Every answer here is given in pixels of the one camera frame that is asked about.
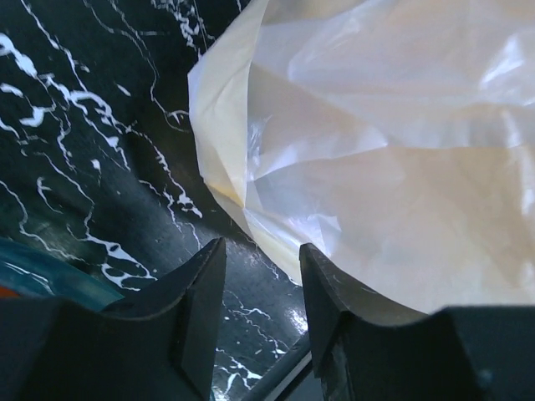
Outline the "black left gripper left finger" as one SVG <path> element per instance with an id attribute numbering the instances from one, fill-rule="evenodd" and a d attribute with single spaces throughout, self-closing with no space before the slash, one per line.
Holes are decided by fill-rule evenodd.
<path id="1" fill-rule="evenodd" d="M 227 265 L 222 238 L 101 311 L 1 297 L 4 400 L 208 400 Z"/>

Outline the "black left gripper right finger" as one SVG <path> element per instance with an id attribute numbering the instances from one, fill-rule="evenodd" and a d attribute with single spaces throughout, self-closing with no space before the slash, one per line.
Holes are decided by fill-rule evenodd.
<path id="1" fill-rule="evenodd" d="M 299 250 L 313 371 L 327 400 L 531 400 L 534 310 L 390 300 Z"/>

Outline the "detached white trash bag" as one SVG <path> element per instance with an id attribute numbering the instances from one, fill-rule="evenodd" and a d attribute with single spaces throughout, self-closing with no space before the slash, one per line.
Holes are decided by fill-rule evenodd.
<path id="1" fill-rule="evenodd" d="M 294 280 L 534 301 L 534 4 L 254 1 L 188 74 L 201 176 Z"/>

